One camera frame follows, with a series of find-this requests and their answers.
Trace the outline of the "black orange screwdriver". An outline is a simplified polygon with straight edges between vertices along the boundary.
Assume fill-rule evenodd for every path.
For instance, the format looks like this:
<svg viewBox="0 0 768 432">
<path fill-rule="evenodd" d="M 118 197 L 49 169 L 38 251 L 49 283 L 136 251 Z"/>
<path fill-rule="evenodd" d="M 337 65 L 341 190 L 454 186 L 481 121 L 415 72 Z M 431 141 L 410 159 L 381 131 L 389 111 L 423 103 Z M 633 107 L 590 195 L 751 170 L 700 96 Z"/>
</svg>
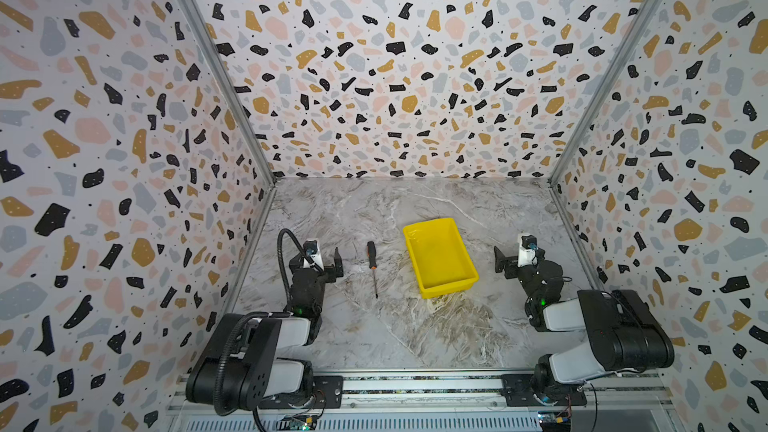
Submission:
<svg viewBox="0 0 768 432">
<path fill-rule="evenodd" d="M 377 251 L 376 251 L 375 243 L 373 241 L 367 242 L 367 256 L 368 256 L 369 269 L 371 270 L 371 273 L 372 273 L 372 279 L 373 279 L 373 285 L 374 285 L 374 296 L 378 298 L 379 297 L 378 283 L 376 278 Z"/>
</svg>

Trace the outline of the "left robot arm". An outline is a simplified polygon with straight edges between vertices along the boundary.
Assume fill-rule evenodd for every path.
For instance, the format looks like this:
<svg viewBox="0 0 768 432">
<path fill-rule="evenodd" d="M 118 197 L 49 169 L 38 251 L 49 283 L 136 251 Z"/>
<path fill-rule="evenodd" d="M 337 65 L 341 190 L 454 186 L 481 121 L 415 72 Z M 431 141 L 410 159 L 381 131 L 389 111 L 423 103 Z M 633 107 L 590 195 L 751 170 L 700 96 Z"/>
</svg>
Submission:
<svg viewBox="0 0 768 432">
<path fill-rule="evenodd" d="M 188 375 L 187 401 L 220 416 L 255 409 L 304 409 L 342 385 L 339 376 L 317 378 L 312 363 L 281 358 L 282 350 L 313 344 L 322 326 L 325 288 L 344 276 L 342 258 L 322 272 L 300 255 L 289 261 L 291 303 L 282 312 L 228 313 Z"/>
</svg>

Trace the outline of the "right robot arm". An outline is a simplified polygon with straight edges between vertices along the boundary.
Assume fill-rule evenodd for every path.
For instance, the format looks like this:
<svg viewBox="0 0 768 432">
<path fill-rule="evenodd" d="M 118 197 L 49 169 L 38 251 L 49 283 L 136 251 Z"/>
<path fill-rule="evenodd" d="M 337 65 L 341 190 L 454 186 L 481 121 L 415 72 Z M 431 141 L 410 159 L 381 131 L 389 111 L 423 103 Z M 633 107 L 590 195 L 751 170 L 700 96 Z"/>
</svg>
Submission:
<svg viewBox="0 0 768 432">
<path fill-rule="evenodd" d="M 494 271 L 518 280 L 526 293 L 524 312 L 536 331 L 586 334 L 570 349 L 539 358 L 529 386 L 538 402 L 557 405 L 573 399 L 593 379 L 672 366 L 672 340 L 637 292 L 581 289 L 564 300 L 562 289 L 572 279 L 545 258 L 534 236 L 524 235 L 515 255 L 499 248 L 493 252 Z"/>
</svg>

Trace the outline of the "yellow plastic bin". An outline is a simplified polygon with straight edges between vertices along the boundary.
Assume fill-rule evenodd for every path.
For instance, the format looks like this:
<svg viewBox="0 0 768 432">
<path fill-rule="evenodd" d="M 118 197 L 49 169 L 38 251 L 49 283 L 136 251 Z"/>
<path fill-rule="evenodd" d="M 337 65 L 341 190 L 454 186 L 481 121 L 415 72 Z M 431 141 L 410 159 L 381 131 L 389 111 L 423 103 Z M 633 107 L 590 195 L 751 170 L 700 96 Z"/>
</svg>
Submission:
<svg viewBox="0 0 768 432">
<path fill-rule="evenodd" d="M 453 218 L 407 225 L 403 233 L 423 299 L 466 291 L 479 280 Z"/>
</svg>

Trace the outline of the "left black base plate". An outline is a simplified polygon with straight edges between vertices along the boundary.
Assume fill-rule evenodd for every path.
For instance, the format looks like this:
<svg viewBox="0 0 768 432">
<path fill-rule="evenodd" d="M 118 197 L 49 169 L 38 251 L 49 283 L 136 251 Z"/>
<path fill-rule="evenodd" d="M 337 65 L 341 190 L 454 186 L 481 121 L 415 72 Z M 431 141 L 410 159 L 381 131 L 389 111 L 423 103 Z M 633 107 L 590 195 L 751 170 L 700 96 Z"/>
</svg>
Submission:
<svg viewBox="0 0 768 432">
<path fill-rule="evenodd" d="M 320 375 L 312 383 L 304 382 L 290 393 L 265 397 L 259 404 L 261 410 L 287 410 L 299 412 L 311 409 L 339 409 L 344 389 L 342 375 Z"/>
</svg>

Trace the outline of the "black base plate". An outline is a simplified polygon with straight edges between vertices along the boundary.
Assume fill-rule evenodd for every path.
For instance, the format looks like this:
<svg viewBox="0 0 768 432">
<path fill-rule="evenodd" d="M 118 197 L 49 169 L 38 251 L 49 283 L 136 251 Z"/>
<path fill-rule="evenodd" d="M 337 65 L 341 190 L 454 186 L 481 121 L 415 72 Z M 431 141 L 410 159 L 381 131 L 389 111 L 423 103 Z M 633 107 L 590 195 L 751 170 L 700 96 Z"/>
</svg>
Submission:
<svg viewBox="0 0 768 432">
<path fill-rule="evenodd" d="M 535 374 L 504 374 L 501 383 L 508 407 L 587 405 L 585 394 L 575 384 L 560 384 Z"/>
<path fill-rule="evenodd" d="M 290 393 L 265 397 L 259 404 L 261 410 L 287 410 L 299 412 L 311 409 L 339 409 L 344 389 L 342 375 L 320 375 L 312 383 L 304 382 Z"/>
</svg>

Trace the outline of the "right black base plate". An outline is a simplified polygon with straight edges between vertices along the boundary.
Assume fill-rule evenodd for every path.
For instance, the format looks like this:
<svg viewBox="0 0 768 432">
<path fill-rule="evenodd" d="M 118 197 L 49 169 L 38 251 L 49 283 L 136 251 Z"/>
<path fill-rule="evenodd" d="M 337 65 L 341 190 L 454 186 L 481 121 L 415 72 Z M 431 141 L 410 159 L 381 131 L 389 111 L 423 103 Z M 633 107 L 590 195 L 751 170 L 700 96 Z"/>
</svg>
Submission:
<svg viewBox="0 0 768 432">
<path fill-rule="evenodd" d="M 501 383 L 508 407 L 587 405 L 585 394 L 575 384 L 560 384 L 535 374 L 504 374 Z"/>
</svg>

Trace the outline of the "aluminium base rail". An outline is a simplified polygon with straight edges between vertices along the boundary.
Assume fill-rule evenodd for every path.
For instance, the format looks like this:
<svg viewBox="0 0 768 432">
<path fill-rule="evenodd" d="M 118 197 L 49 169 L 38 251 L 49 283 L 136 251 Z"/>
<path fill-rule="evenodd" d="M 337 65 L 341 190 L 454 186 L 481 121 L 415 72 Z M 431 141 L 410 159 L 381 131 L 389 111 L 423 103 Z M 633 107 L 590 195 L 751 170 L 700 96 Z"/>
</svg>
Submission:
<svg viewBox="0 0 768 432">
<path fill-rule="evenodd" d="M 342 375 L 339 409 L 237 411 L 218 416 L 178 390 L 168 431 L 682 431 L 655 373 L 581 386 L 586 406 L 508 407 L 501 376 L 521 369 L 322 370 Z"/>
</svg>

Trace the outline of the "left aluminium corner post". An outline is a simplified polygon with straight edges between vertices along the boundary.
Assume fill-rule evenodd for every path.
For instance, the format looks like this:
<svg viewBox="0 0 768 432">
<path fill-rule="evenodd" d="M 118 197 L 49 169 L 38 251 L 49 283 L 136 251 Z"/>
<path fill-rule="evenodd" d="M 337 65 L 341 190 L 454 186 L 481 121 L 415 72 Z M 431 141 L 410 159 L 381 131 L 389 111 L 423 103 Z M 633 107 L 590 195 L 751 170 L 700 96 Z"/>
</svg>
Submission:
<svg viewBox="0 0 768 432">
<path fill-rule="evenodd" d="M 204 17 L 197 7 L 195 0 L 178 1 L 179 8 L 189 22 L 190 30 L 198 43 L 205 62 L 210 67 L 211 74 L 219 85 L 221 93 L 234 116 L 236 124 L 241 128 L 244 135 L 244 142 L 254 159 L 258 177 L 267 190 L 272 190 L 275 187 L 275 177 L 269 169 L 267 160 L 262 153 L 253 128 L 244 112 L 243 105 L 237 97 L 235 87 L 232 84 L 229 74 L 225 70 L 224 64 L 220 59 L 220 54 L 217 51 L 215 43 L 207 31 Z"/>
</svg>

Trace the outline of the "aluminium corner post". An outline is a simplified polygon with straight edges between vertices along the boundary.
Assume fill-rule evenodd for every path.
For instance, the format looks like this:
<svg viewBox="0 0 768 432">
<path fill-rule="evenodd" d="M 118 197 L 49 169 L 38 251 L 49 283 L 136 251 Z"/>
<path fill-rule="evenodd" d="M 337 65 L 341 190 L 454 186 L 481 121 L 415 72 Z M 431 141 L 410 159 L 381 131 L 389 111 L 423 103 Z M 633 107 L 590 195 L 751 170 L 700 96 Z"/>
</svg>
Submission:
<svg viewBox="0 0 768 432">
<path fill-rule="evenodd" d="M 197 7 L 195 0 L 178 1 L 179 8 L 189 22 L 190 30 L 198 43 L 205 62 L 210 67 L 211 74 L 219 85 L 221 93 L 234 116 L 236 124 L 241 128 L 244 135 L 244 142 L 254 159 L 258 177 L 267 190 L 272 190 L 275 187 L 275 177 L 269 169 L 267 160 L 262 153 L 253 128 L 244 112 L 243 105 L 237 97 L 235 87 L 232 84 L 229 74 L 225 70 L 224 64 L 220 59 L 220 54 L 217 51 L 215 43 L 207 31 L 204 17 Z"/>
<path fill-rule="evenodd" d="M 598 82 L 595 93 L 592 95 L 586 111 L 569 138 L 564 152 L 558 159 L 555 168 L 547 180 L 551 190 L 556 189 L 559 180 L 564 176 L 569 161 L 575 156 L 580 141 L 588 134 L 589 126 L 595 120 L 602 104 L 612 90 L 614 82 L 620 77 L 621 72 L 627 66 L 633 56 L 633 50 L 643 37 L 644 31 L 653 18 L 663 0 L 644 0 L 638 10 L 636 18 L 630 24 L 627 34 L 622 39 L 617 52 L 609 63 L 603 78 Z"/>
</svg>

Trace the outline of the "right aluminium corner post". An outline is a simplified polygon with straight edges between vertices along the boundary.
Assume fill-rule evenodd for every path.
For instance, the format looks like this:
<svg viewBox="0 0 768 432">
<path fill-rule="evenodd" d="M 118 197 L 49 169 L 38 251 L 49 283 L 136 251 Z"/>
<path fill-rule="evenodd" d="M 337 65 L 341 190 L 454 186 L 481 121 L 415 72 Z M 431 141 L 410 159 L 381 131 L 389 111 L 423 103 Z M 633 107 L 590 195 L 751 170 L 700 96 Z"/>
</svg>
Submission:
<svg viewBox="0 0 768 432">
<path fill-rule="evenodd" d="M 547 180 L 551 190 L 556 189 L 559 180 L 564 176 L 569 161 L 575 156 L 580 141 L 588 134 L 589 126 L 595 120 L 602 104 L 612 90 L 614 82 L 620 77 L 621 72 L 627 66 L 633 56 L 633 50 L 643 37 L 644 31 L 653 18 L 663 0 L 644 0 L 638 10 L 636 18 L 630 24 L 627 34 L 622 39 L 617 52 L 609 63 L 603 78 L 598 82 L 595 93 L 592 95 L 586 111 L 569 138 L 564 152 L 558 159 L 555 168 Z"/>
</svg>

